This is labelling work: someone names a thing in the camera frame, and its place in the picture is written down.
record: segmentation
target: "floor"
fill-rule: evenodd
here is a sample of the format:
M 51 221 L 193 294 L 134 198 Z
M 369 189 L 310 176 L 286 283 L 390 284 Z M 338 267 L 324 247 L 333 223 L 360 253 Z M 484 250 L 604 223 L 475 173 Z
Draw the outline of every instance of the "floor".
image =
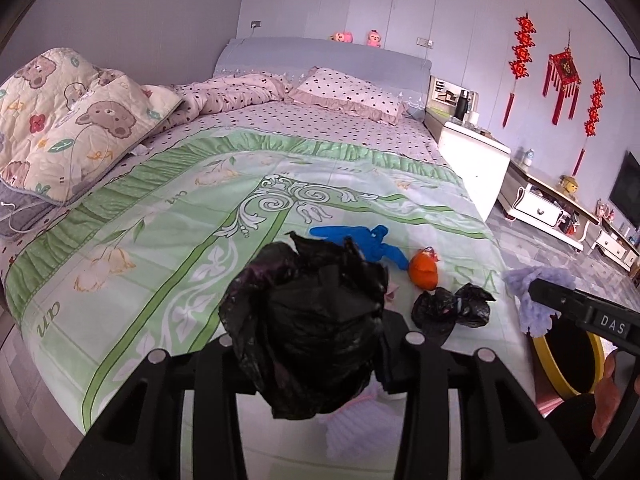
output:
M 623 269 L 598 251 L 576 254 L 556 238 L 520 221 L 507 221 L 494 208 L 487 223 L 508 267 L 565 267 L 578 288 L 640 312 L 640 293 Z M 0 418 L 43 480 L 56 480 L 81 434 L 42 383 L 18 331 L 0 310 Z

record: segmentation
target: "orange ball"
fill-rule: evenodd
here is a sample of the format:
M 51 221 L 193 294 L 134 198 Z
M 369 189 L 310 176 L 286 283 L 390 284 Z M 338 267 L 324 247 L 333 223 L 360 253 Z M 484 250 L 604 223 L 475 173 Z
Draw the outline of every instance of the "orange ball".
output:
M 418 251 L 409 262 L 409 279 L 422 290 L 435 290 L 438 286 L 438 267 L 433 248 L 427 247 Z

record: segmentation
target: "tv stand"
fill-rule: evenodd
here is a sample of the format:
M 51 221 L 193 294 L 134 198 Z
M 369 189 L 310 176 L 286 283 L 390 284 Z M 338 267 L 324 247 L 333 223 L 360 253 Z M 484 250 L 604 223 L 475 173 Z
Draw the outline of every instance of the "tv stand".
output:
M 599 220 L 558 184 L 553 184 L 554 181 L 558 179 L 552 179 L 540 171 L 512 160 L 504 176 L 498 202 L 504 208 L 508 219 L 518 219 L 533 225 L 580 252 L 584 249 L 583 242 L 587 232 L 600 230 Z M 564 211 L 578 214 L 580 225 L 572 235 L 563 233 L 558 227 Z
M 585 240 L 588 246 L 587 254 L 591 254 L 597 246 L 607 258 L 629 272 L 640 256 L 638 249 L 604 218 L 599 226 L 594 227 L 590 229 Z

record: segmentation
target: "headboard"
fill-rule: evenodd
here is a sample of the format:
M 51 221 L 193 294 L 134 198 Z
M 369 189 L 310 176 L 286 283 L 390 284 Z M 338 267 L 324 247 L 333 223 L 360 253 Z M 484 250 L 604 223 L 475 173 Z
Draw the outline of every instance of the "headboard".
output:
M 401 96 L 412 112 L 424 110 L 431 61 L 372 46 L 309 38 L 231 40 L 214 74 L 267 71 L 286 74 L 297 83 L 315 66 L 339 70 Z

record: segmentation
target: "wall outlet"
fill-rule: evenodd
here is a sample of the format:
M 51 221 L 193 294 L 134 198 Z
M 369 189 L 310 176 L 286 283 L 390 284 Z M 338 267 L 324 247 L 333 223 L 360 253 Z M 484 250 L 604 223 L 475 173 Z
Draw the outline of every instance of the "wall outlet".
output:
M 433 48 L 433 41 L 427 40 L 426 38 L 418 38 L 415 44 L 423 46 L 425 48 Z

